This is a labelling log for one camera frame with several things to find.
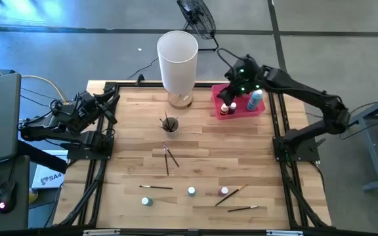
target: gray desk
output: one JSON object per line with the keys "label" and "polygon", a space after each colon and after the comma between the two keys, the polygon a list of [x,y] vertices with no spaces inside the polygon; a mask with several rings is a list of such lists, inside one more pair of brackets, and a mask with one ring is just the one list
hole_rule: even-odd
{"label": "gray desk", "polygon": [[[16,182],[16,206],[12,212],[0,213],[0,231],[27,229],[28,227],[28,184],[29,184],[29,157],[19,156],[15,159],[12,177]],[[12,166],[12,159],[0,163],[0,185],[8,180]]]}

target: fan grille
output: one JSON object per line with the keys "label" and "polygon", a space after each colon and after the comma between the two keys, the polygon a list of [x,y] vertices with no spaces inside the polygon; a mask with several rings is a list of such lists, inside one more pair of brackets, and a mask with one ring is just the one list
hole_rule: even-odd
{"label": "fan grille", "polygon": [[202,0],[177,0],[177,4],[186,21],[202,39],[212,39],[215,36],[215,22]]}

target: computer mouse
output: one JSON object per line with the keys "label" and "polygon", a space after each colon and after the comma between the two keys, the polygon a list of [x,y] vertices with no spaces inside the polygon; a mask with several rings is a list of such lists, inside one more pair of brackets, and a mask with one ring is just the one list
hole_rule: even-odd
{"label": "computer mouse", "polygon": [[16,182],[7,181],[0,186],[0,213],[6,214],[13,210],[16,205],[14,194]]}

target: wooden tabletop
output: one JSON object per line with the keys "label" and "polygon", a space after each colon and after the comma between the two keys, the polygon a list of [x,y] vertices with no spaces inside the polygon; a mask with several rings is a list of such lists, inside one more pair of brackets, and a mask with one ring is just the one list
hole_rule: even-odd
{"label": "wooden tabletop", "polygon": [[[89,81],[87,90],[102,94],[104,83]],[[164,88],[120,88],[119,93],[114,153],[106,169],[97,227],[289,228],[280,167],[274,160],[274,130],[266,94],[266,110],[260,116],[219,121],[213,112],[210,88],[194,88],[193,104],[184,110],[167,103]],[[280,116],[278,99],[276,103]],[[285,96],[285,104],[291,128],[308,125],[301,101]],[[179,134],[174,139],[158,127],[165,110],[179,120]],[[169,157],[170,176],[166,174],[162,142],[180,165],[177,168]],[[83,160],[67,170],[54,223],[62,221],[82,196],[88,166],[89,162]],[[298,163],[298,168],[304,197],[330,225],[320,175],[310,163]],[[222,186],[231,192],[244,184],[248,186],[214,206],[222,199],[218,196]],[[190,186],[196,188],[194,197],[187,194]],[[152,198],[153,205],[142,205],[143,197]],[[92,200],[87,212],[92,210]],[[293,203],[299,222],[297,202]],[[259,207],[227,212],[254,205]]]}

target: desk fan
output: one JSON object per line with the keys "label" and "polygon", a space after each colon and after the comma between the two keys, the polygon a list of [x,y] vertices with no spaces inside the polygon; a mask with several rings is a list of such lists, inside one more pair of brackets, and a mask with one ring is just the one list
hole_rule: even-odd
{"label": "desk fan", "polygon": [[184,31],[190,26],[202,39],[214,39],[217,47],[213,49],[199,49],[199,51],[216,51],[219,47],[215,39],[215,22],[208,10],[207,5],[202,0],[177,0],[177,4],[186,19]]}

